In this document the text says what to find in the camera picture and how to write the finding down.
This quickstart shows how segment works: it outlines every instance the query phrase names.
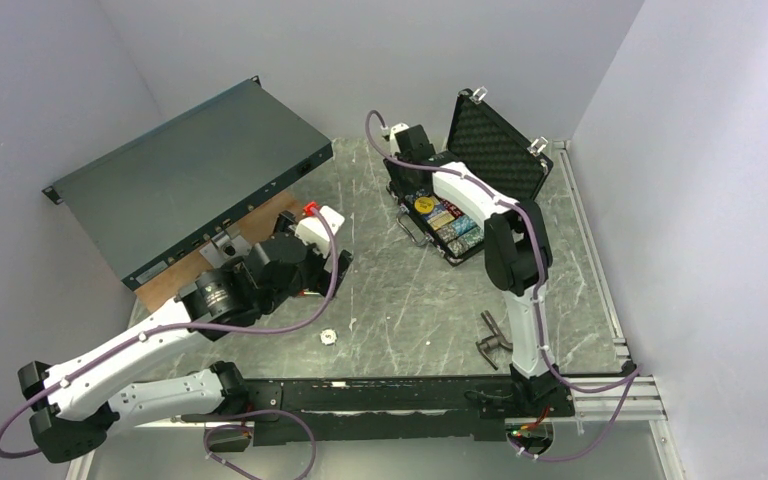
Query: marble table surface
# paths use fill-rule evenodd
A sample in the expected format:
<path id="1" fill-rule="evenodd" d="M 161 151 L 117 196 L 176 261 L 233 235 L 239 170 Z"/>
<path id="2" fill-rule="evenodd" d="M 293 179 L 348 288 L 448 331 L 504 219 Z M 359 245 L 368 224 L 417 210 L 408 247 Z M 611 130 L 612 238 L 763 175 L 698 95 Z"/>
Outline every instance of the marble table surface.
<path id="1" fill-rule="evenodd" d="M 414 246 L 395 223 L 398 208 L 384 187 L 381 157 L 362 139 L 334 141 L 334 158 L 291 191 L 305 202 L 330 205 L 346 217 L 337 236 L 354 263 L 337 298 L 302 330 L 273 336 L 227 335 L 203 351 L 158 366 L 145 380 L 184 375 L 217 360 L 237 364 L 248 378 L 339 378 L 507 373 L 510 354 L 497 349 L 498 372 L 475 342 L 490 332 L 479 317 L 489 310 L 510 333 L 501 293 L 484 272 L 483 253 L 451 267 L 433 247 Z M 613 330 L 576 219 L 559 159 L 538 196 L 554 264 L 547 291 L 550 345 L 565 373 L 617 372 Z M 257 327 L 307 318 L 321 297 L 288 300 Z M 135 305 L 131 325 L 148 316 Z M 334 329 L 324 345 L 320 332 Z"/>

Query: metal tool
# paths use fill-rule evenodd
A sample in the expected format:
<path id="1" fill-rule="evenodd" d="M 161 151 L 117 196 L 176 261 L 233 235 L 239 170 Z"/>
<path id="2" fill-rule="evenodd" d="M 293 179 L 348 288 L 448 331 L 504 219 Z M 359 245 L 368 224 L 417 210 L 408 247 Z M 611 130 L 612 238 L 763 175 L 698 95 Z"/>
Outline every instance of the metal tool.
<path id="1" fill-rule="evenodd" d="M 501 347 L 512 352 L 514 347 L 511 345 L 511 342 L 505 338 L 505 335 L 499 329 L 499 324 L 496 323 L 496 320 L 493 318 L 493 315 L 490 315 L 489 311 L 485 310 L 481 312 L 481 319 L 484 320 L 484 323 L 487 324 L 487 328 L 490 329 L 490 332 L 493 335 L 484 338 L 480 342 L 475 342 L 475 346 L 478 347 L 478 353 L 484 357 L 484 360 L 487 360 L 487 363 L 493 367 L 493 370 L 498 370 L 499 366 L 490 358 L 490 351 Z"/>

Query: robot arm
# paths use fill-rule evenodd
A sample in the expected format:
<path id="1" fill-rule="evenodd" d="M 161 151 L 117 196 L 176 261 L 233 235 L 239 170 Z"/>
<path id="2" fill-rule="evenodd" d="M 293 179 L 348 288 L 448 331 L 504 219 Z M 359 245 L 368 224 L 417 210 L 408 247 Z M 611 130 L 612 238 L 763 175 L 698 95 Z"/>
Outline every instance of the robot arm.
<path id="1" fill-rule="evenodd" d="M 472 174 L 457 156 L 448 151 L 435 153 L 421 125 L 409 127 L 404 123 L 390 128 L 385 135 L 391 153 L 403 162 L 432 166 L 443 171 L 398 168 L 394 182 L 404 190 L 424 188 L 457 206 L 484 231 L 484 259 L 487 275 L 502 291 L 511 324 L 513 358 L 511 375 L 518 402 L 535 405 L 540 398 L 559 386 L 552 378 L 547 363 L 541 358 L 537 323 L 533 316 L 534 289 L 538 283 L 538 268 L 531 243 L 524 237 L 525 226 L 510 208 L 518 205 L 531 219 L 540 248 L 544 268 L 552 264 L 543 215 L 530 199 L 516 200 L 488 185 L 479 186 L 465 178 Z M 541 312 L 545 312 L 545 287 L 537 293 Z M 546 331 L 545 315 L 541 320 Z M 546 350 L 554 363 L 551 350 Z"/>
<path id="2" fill-rule="evenodd" d="M 537 326 L 531 311 L 536 279 L 532 283 L 529 278 L 525 278 L 524 272 L 517 269 L 515 265 L 517 262 L 523 262 L 523 260 L 530 260 L 533 263 L 534 255 L 526 255 L 527 258 L 525 259 L 520 258 L 524 252 L 519 252 L 518 249 L 524 245 L 517 242 L 514 237 L 517 235 L 520 242 L 523 240 L 522 232 L 517 232 L 514 227 L 519 219 L 509 208 L 499 205 L 498 200 L 510 204 L 519 203 L 525 209 L 536 209 L 538 215 L 540 213 L 539 207 L 534 202 L 530 202 L 533 205 L 523 205 L 523 202 L 517 202 L 488 186 L 493 193 L 492 197 L 489 196 L 487 192 L 463 177 L 464 175 L 474 175 L 462 162 L 449 162 L 444 164 L 443 168 L 455 170 L 461 173 L 461 176 L 434 172 L 432 174 L 434 194 L 452 202 L 484 230 L 484 258 L 487 274 L 493 284 L 502 290 L 511 324 L 512 364 L 526 378 L 542 375 L 549 370 L 549 367 L 540 358 L 537 348 L 539 345 Z M 539 218 L 541 219 L 539 225 L 543 227 L 542 215 Z M 541 310 L 545 312 L 544 290 L 545 287 L 541 287 L 538 291 L 538 301 Z M 542 321 L 545 331 L 545 316 Z M 554 362 L 552 352 L 548 351 L 547 353 L 551 361 Z"/>
<path id="3" fill-rule="evenodd" d="M 323 207 L 320 214 L 336 233 L 343 217 Z M 251 326 L 287 298 L 303 290 L 325 294 L 331 273 L 325 271 L 329 237 L 315 217 L 293 224 L 282 215 L 269 240 L 256 244 L 246 257 L 199 276 L 150 317 L 99 347 L 58 365 L 32 362 L 19 370 L 22 393 L 30 399 L 59 384 L 60 389 L 37 402 L 30 419 L 34 441 L 46 458 L 65 462 L 98 447 L 108 436 L 133 426 L 180 414 L 235 414 L 245 410 L 248 395 L 232 363 L 217 362 L 184 377 L 132 383 L 164 359 L 204 348 L 226 333 L 178 328 L 148 337 L 157 327 L 212 323 Z M 337 284 L 352 257 L 338 259 Z M 74 382 L 66 376 L 117 348 L 139 341 L 86 372 Z"/>

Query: wooden board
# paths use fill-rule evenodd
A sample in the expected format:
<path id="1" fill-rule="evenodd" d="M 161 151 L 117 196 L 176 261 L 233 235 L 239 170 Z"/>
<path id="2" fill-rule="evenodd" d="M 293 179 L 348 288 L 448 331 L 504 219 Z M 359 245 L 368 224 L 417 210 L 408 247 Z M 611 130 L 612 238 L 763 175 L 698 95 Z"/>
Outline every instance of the wooden board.
<path id="1" fill-rule="evenodd" d="M 297 217 L 302 214 L 302 204 L 287 191 L 275 195 L 268 202 L 254 209 L 237 222 L 237 226 L 243 238 L 254 245 L 269 238 L 275 227 L 275 220 L 285 210 L 289 210 Z M 192 283 L 200 274 L 213 268 L 199 253 L 200 248 L 201 246 L 170 265 L 134 292 L 149 312 L 160 308 L 166 300 L 174 297 L 181 287 Z"/>

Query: gray wall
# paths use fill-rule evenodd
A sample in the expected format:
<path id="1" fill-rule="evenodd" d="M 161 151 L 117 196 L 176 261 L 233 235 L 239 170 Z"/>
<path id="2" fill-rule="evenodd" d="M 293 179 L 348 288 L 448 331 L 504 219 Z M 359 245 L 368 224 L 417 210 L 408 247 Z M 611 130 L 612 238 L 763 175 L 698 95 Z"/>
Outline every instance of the gray wall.
<path id="1" fill-rule="evenodd" d="M 22 399 L 20 366 L 122 331 L 133 298 L 40 189 L 159 121 L 95 2 L 0 1 L 0 422 Z M 33 446 L 25 417 L 6 446 Z M 64 474 L 42 457 L 0 459 L 0 479 Z"/>
<path id="2" fill-rule="evenodd" d="M 689 478 L 768 478 L 768 0 L 647 0 L 573 149 Z"/>
<path id="3" fill-rule="evenodd" d="M 329 136 L 448 131 L 455 95 L 528 135 L 569 138 L 643 0 L 100 0 L 166 118 L 259 74 Z"/>

